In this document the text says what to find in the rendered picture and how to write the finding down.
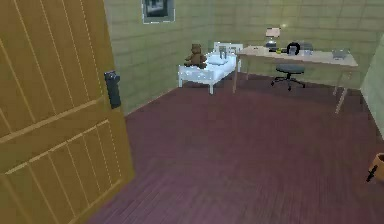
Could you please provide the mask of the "white pillow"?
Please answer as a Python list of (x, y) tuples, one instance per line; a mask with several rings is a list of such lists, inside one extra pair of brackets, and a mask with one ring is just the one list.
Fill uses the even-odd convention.
[(221, 58), (219, 55), (212, 54), (207, 57), (206, 63), (215, 66), (222, 66), (228, 62), (227, 59)]

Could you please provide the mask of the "beige wooden desk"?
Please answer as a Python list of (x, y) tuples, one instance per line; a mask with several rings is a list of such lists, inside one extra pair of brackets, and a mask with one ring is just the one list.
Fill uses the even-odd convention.
[(332, 52), (323, 52), (323, 51), (313, 51), (311, 54), (299, 53), (298, 55), (288, 55), (288, 54), (277, 54), (270, 52), (267, 47), (264, 46), (247, 46), (242, 50), (236, 53), (236, 65), (235, 65), (235, 74), (232, 84), (232, 92), (236, 92), (237, 88), (237, 79), (238, 79), (238, 63), (240, 61), (246, 61), (247, 64), (250, 64), (252, 58), (261, 58), (263, 60), (271, 61), (273, 63), (296, 63), (296, 64), (314, 64), (314, 65), (326, 65), (326, 66), (335, 66), (339, 68), (342, 73), (339, 75), (333, 95), (336, 95), (338, 88), (340, 87), (340, 81), (345, 72), (349, 76), (352, 76), (352, 73), (358, 68), (358, 63), (351, 54), (346, 54), (343, 59), (337, 59), (333, 57)]

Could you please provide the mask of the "orange basket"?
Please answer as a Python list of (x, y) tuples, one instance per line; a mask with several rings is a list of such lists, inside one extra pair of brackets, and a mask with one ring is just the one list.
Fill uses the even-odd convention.
[(374, 178), (384, 182), (384, 153), (378, 153), (375, 156), (369, 170), (371, 170), (374, 165), (378, 166)]

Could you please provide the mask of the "grey laptop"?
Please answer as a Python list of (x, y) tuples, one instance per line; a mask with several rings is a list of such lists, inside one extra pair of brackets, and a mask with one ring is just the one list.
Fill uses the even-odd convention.
[(348, 49), (334, 49), (332, 56), (334, 60), (344, 60), (349, 53), (350, 51)]

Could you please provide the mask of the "small black stick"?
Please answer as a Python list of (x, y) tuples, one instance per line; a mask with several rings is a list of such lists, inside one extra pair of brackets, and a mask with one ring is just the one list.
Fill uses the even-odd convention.
[(371, 179), (375, 176), (375, 172), (377, 170), (378, 166), (374, 165), (371, 170), (368, 171), (368, 176), (366, 178), (366, 182), (370, 182)]

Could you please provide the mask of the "brown teddy bear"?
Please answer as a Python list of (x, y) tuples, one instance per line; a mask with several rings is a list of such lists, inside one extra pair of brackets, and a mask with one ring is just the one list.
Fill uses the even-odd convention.
[(200, 69), (205, 69), (206, 56), (202, 53), (200, 44), (193, 44), (191, 47), (191, 54), (185, 59), (184, 65), (187, 67), (197, 66)]

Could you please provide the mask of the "white bed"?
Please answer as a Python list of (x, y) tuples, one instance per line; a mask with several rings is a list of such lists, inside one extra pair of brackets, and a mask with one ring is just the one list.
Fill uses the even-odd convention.
[(178, 68), (178, 86), (182, 87), (184, 81), (190, 81), (209, 86), (209, 93), (214, 94), (214, 85), (227, 77), (230, 73), (241, 69), (241, 60), (237, 59), (237, 53), (243, 49), (242, 44), (215, 42), (212, 52), (206, 54), (206, 58), (212, 54), (219, 55), (228, 62), (222, 66), (207, 64), (205, 69), (197, 66), (186, 67), (180, 65)]

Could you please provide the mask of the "grey swivel desk chair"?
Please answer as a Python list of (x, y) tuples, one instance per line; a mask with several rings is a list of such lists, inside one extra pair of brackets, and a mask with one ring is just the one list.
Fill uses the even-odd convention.
[(298, 81), (294, 78), (294, 75), (301, 75), (305, 72), (305, 67), (297, 64), (277, 64), (276, 71), (284, 73), (284, 76), (276, 76), (272, 81), (271, 85), (274, 85), (277, 82), (286, 81), (288, 85), (288, 90), (292, 89), (292, 82), (300, 84), (302, 87), (305, 87), (305, 84), (301, 81)]

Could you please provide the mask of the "grey framed wall picture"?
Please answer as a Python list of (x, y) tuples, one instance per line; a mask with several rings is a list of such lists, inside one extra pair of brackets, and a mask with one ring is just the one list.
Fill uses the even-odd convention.
[(175, 21), (175, 0), (141, 0), (141, 7), (144, 24)]

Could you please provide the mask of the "white shade desk lamp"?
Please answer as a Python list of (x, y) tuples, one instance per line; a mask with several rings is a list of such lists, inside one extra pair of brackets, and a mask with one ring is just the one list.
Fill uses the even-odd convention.
[(276, 38), (280, 36), (281, 29), (279, 27), (274, 27), (274, 28), (267, 28), (266, 29), (266, 34), (265, 36), (268, 38), (265, 46), (270, 48), (270, 47), (275, 47), (276, 46)]

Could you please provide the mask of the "grey box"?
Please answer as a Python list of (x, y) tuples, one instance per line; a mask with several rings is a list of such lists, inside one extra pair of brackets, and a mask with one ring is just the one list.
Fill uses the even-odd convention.
[(313, 52), (313, 45), (311, 43), (309, 43), (309, 42), (300, 42), (299, 45), (300, 45), (299, 54), (301, 56), (308, 56), (308, 55), (312, 54), (312, 52)]

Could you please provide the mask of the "yellow wooden room door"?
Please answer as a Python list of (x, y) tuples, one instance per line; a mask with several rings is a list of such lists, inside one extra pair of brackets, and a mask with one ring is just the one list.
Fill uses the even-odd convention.
[(133, 178), (109, 71), (104, 0), (0, 0), (0, 224), (85, 224)]

